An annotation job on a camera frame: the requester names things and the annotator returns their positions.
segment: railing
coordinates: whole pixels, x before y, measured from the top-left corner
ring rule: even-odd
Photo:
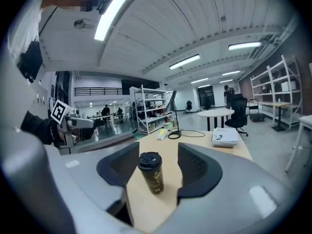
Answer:
[[[75,96],[122,95],[122,88],[74,88]]]

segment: desk lamp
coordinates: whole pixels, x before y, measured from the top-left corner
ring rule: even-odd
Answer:
[[[170,111],[175,112],[176,124],[177,124],[177,130],[168,134],[169,139],[177,139],[177,138],[180,138],[182,135],[181,131],[179,130],[179,122],[177,120],[177,115],[176,115],[175,97],[176,97],[176,90],[173,90],[170,101],[165,109],[165,112],[170,112]]]

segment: white book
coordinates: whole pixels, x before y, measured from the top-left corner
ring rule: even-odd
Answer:
[[[235,128],[215,128],[211,143],[214,146],[233,147],[238,143],[238,133]]]

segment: ceiling light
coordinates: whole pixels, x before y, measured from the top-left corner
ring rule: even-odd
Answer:
[[[184,59],[184,60],[182,60],[182,61],[180,61],[180,62],[178,62],[178,63],[176,63],[174,65],[171,65],[169,68],[170,69],[175,69],[175,68],[181,67],[181,66],[183,66],[183,65],[185,65],[187,63],[190,63],[190,62],[198,60],[198,59],[200,59],[199,55],[196,55],[196,56],[193,56],[193,57],[189,57],[189,58]]]
[[[204,78],[204,79],[200,79],[200,80],[195,80],[195,81],[192,81],[191,83],[196,83],[196,82],[200,82],[200,81],[203,81],[203,80],[208,80],[208,78]]]
[[[114,20],[114,17],[118,13],[119,9],[126,0],[113,0],[112,3],[107,8],[104,15],[101,16],[101,19],[97,26],[96,35],[94,36],[95,40],[103,41],[105,36]]]
[[[223,81],[221,81],[220,83],[224,83],[224,82],[228,82],[228,81],[232,81],[233,79],[231,79],[231,80],[223,80]]]
[[[240,72],[240,70],[238,70],[238,71],[233,71],[233,72],[228,72],[228,73],[224,73],[224,74],[222,74],[223,76],[228,76],[228,75],[233,75],[233,74],[237,74],[237,73],[239,73]]]
[[[229,50],[244,49],[244,48],[255,48],[255,47],[259,47],[259,46],[261,46],[261,42],[259,42],[259,41],[246,42],[246,43],[229,45]]]
[[[198,88],[204,88],[204,87],[209,87],[209,86],[210,86],[210,84],[205,85],[205,86],[200,86],[200,87],[198,87]]]

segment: lamp stand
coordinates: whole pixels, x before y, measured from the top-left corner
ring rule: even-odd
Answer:
[[[182,133],[179,130],[179,122],[177,120],[176,110],[175,110],[175,117],[176,117],[177,130],[168,134],[169,139],[177,139],[182,136]]]

